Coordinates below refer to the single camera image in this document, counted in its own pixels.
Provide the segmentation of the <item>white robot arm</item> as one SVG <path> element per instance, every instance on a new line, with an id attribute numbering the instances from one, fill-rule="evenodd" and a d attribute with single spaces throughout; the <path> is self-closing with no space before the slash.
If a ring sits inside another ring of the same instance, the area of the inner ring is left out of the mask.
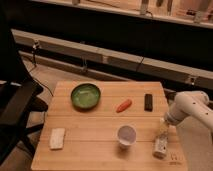
<path id="1" fill-rule="evenodd" d="M 194 117 L 213 132 L 213 110 L 208 104 L 209 96 L 203 91 L 178 92 L 164 117 L 160 119 L 157 135 L 167 135 L 170 125 L 176 126 L 189 116 Z"/>

